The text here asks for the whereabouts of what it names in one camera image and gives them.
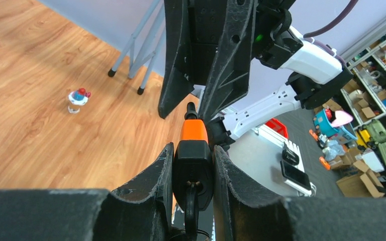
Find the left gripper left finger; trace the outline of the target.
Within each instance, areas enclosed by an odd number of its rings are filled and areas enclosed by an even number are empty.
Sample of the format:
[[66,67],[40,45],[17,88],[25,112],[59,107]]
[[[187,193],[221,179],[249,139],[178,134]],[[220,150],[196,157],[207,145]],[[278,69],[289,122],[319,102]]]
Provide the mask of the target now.
[[173,143],[107,189],[0,189],[0,240],[167,240]]

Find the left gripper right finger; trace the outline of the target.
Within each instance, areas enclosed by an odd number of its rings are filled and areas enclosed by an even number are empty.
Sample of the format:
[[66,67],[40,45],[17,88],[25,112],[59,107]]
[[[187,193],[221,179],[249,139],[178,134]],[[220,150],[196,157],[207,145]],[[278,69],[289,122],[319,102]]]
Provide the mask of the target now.
[[213,157],[217,240],[386,240],[386,198],[282,197]]

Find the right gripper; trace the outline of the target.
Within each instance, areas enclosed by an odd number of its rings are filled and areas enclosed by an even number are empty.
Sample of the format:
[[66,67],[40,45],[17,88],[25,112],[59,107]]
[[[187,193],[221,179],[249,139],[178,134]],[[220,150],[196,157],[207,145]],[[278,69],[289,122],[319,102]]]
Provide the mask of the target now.
[[193,91],[194,84],[206,84],[199,108],[205,123],[246,96],[256,6],[257,1],[164,1],[161,118]]

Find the orange black padlock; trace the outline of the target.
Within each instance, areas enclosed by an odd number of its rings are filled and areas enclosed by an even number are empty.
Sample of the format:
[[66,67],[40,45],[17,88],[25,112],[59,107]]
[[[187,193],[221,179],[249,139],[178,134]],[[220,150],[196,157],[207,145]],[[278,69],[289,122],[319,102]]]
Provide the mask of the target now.
[[185,209],[186,189],[192,183],[197,185],[199,211],[208,208],[213,197],[213,170],[204,122],[201,119],[186,119],[172,164],[172,190],[182,209]]

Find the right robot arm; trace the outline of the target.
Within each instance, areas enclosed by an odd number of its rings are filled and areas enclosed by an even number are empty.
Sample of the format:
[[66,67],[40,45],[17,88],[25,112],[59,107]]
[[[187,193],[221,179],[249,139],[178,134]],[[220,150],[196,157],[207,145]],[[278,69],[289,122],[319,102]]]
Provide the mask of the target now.
[[[167,117],[198,86],[200,105],[187,105],[182,138],[199,131],[211,147],[230,145],[250,129],[298,108],[314,109],[351,78],[344,60],[292,26],[293,1],[165,1],[165,75],[158,104]],[[251,61],[292,73],[243,110],[219,112],[249,91]]]

